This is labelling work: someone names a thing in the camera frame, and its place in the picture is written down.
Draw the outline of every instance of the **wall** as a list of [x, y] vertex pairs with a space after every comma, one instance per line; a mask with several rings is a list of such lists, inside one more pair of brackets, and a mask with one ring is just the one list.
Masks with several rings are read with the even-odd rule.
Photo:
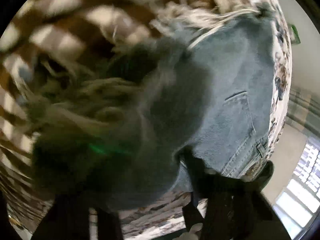
[[307, 136], [291, 126], [284, 126], [281, 138], [271, 157], [275, 166], [274, 174], [262, 191], [271, 204], [275, 203], [282, 189], [288, 185], [307, 139]]
[[297, 27], [301, 44], [292, 46], [292, 85], [320, 97], [320, 34], [295, 0], [279, 0], [288, 23]]

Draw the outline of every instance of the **checkered pattern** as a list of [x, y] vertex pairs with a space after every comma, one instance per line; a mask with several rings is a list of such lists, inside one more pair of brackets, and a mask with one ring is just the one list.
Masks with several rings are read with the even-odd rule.
[[307, 136], [320, 138], [320, 98], [312, 93], [292, 88], [285, 122]]
[[[19, 70], [33, 76], [33, 67], [43, 54], [90, 68], [100, 60], [111, 58], [115, 45], [132, 45], [148, 37], [159, 37], [160, 33], [149, 23], [169, 1], [191, 8], [215, 8], [216, 13], [239, 7], [256, 8], [257, 4], [267, 2], [275, 11], [273, 54], [275, 78], [280, 79], [280, 85], [274, 84], [273, 89], [268, 156], [271, 155], [283, 126], [291, 83], [288, 28], [277, 0], [28, 0], [0, 39], [0, 188], [12, 215], [31, 232], [52, 203], [44, 201], [31, 187], [33, 139], [21, 129], [26, 115], [18, 104], [23, 99]], [[276, 38], [279, 35], [283, 43]], [[141, 237], [153, 238], [182, 228], [181, 207], [188, 201], [188, 194], [168, 192], [155, 205], [121, 212], [124, 236], [134, 237], [144, 232]]]

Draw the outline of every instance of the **back pocket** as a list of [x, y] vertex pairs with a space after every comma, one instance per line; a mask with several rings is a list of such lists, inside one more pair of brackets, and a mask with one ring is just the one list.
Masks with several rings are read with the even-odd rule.
[[206, 165], [227, 175], [240, 163], [255, 134], [246, 91], [227, 98], [217, 115], [208, 115], [196, 138], [195, 155]]

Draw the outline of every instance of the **gray fabric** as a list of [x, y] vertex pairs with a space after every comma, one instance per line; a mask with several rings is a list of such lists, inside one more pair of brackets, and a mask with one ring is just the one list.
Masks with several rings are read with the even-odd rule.
[[[256, 146], [267, 140], [274, 75], [271, 20], [237, 17], [191, 54], [183, 46], [168, 46], [153, 75], [169, 82], [150, 108], [140, 109], [143, 121], [136, 126], [147, 143], [101, 199], [107, 206], [146, 206], [173, 187], [191, 191], [186, 170], [176, 160], [185, 145], [192, 144], [195, 156], [208, 167], [232, 177], [239, 177], [260, 154]], [[177, 44], [188, 45], [203, 33], [181, 23], [172, 26]], [[156, 41], [155, 50], [161, 42]]]
[[[269, 18], [239, 17], [194, 48], [196, 62], [212, 70], [216, 107], [192, 140], [195, 156], [224, 176], [239, 177], [265, 145], [273, 66]], [[192, 191], [183, 163], [178, 186]]]

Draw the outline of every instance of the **belt loop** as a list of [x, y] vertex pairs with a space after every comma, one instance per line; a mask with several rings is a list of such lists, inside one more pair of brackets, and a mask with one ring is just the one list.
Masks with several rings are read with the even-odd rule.
[[256, 146], [257, 150], [259, 151], [260, 155], [262, 158], [266, 157], [266, 150], [265, 148], [262, 146], [261, 143], [258, 143], [258, 145]]

